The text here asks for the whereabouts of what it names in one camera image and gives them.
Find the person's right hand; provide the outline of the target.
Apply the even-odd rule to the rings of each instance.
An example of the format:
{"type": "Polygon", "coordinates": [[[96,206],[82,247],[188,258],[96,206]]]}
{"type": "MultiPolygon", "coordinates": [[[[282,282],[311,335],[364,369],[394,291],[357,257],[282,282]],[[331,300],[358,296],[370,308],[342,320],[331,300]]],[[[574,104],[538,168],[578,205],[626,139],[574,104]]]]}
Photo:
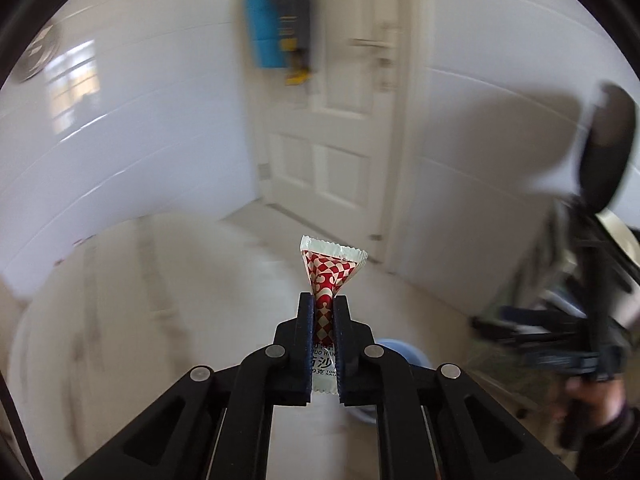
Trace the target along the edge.
{"type": "Polygon", "coordinates": [[[568,404],[573,400],[587,405],[585,425],[588,429],[604,427],[626,406],[623,377],[616,376],[608,382],[585,382],[580,377],[564,380],[552,404],[552,417],[562,422],[568,413],[568,404]]]}

